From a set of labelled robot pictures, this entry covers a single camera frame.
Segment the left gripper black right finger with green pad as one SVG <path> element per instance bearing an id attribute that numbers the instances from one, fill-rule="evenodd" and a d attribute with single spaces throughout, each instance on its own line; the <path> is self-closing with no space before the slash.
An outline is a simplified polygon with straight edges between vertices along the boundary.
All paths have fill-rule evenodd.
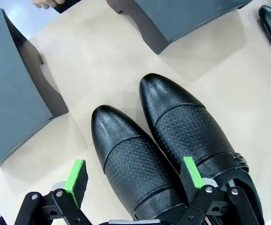
<path id="1" fill-rule="evenodd" d="M 202 179 L 192 157 L 181 164 L 182 182 L 189 206 L 180 225 L 259 225 L 243 188 L 235 186 L 221 190 L 215 180 Z"/>

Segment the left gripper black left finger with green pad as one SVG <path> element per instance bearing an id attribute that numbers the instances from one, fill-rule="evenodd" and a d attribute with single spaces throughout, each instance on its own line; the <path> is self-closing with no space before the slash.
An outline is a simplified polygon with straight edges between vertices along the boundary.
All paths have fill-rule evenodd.
<path id="1" fill-rule="evenodd" d="M 52 190 L 45 196 L 39 192 L 26 194 L 15 225 L 52 225 L 55 219 L 63 219 L 67 225 L 92 225 L 81 211 L 87 182 L 85 160 L 77 159 L 64 187 Z"/>

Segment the black textured leather shoe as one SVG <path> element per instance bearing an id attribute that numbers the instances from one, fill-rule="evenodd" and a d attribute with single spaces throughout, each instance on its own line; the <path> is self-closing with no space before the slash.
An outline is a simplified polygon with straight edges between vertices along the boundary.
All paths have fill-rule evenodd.
<path id="1" fill-rule="evenodd" d="M 247 162 L 234 151 L 205 106 L 180 85 L 158 74 L 141 79 L 139 94 L 154 140 L 175 171 L 181 171 L 184 157 L 192 157 L 200 175 L 215 180 L 220 189 L 243 188 L 259 225 L 264 225 Z"/>
<path id="2" fill-rule="evenodd" d="M 103 172 L 131 217 L 177 225 L 186 211 L 182 184 L 150 136 L 109 105 L 94 110 L 91 133 Z"/>

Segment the dark grey shoe stand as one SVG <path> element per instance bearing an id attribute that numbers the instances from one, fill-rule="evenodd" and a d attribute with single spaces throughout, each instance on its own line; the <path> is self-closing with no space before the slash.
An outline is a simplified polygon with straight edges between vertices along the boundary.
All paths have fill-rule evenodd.
<path id="1" fill-rule="evenodd" d="M 36 47 L 0 8 L 0 165 L 51 120 L 68 113 Z"/>
<path id="2" fill-rule="evenodd" d="M 179 38 L 240 9 L 252 0 L 106 0 L 116 13 L 129 15 L 144 42 L 160 54 Z"/>

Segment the person's hand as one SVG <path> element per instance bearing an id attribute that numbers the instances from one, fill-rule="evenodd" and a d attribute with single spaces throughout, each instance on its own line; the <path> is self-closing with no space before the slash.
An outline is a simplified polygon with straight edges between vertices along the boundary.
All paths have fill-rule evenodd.
<path id="1" fill-rule="evenodd" d="M 37 8 L 49 9 L 65 3 L 66 0 L 31 0 L 32 4 Z"/>

